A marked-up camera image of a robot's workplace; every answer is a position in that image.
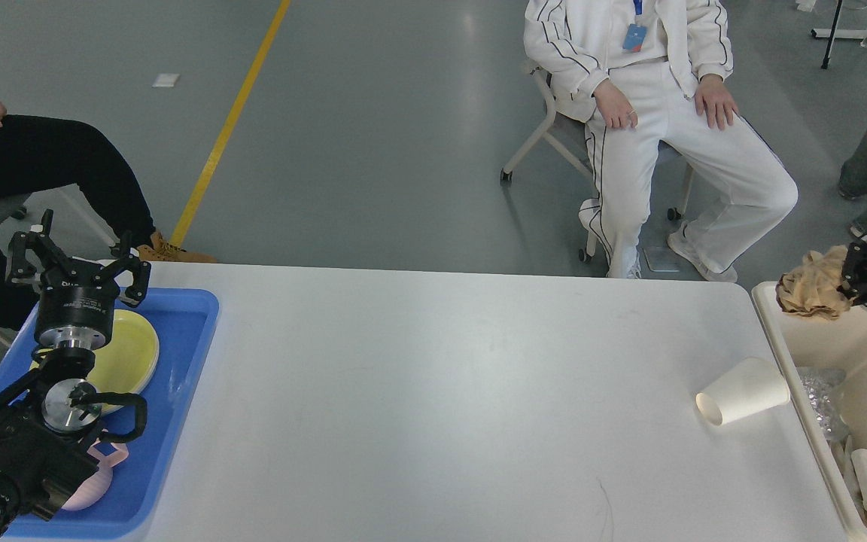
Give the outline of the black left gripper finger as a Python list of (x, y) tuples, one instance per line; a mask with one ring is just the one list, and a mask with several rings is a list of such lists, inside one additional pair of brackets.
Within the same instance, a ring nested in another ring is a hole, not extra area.
[(11, 237), (7, 252), (8, 285), (57, 287), (73, 280), (73, 264), (50, 237), (53, 210), (46, 209), (41, 223)]
[[(141, 260), (127, 246), (127, 240), (120, 240), (110, 247), (114, 259), (110, 264), (100, 265), (99, 289), (106, 296), (118, 299), (127, 306), (140, 306), (148, 297), (149, 278), (151, 277), (151, 262)], [(117, 278), (124, 273), (131, 275), (131, 282), (121, 287)]]

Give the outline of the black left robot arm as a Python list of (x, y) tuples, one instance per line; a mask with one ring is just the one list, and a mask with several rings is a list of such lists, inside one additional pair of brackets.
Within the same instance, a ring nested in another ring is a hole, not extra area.
[(129, 236), (108, 265), (66, 256), (50, 236), (52, 218), (46, 210), (9, 243), (7, 282), (39, 294), (38, 366), (0, 392), (0, 536), (22, 514), (50, 520), (99, 470), (94, 442), (129, 443), (147, 426), (141, 395), (99, 391), (87, 374), (113, 337), (114, 302), (140, 305), (151, 265), (131, 253)]

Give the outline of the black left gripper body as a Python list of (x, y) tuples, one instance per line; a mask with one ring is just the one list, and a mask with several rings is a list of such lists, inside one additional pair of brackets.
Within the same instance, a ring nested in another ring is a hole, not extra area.
[(97, 350), (111, 342), (114, 302), (120, 287), (115, 281), (80, 285), (68, 279), (39, 275), (35, 342), (46, 348)]

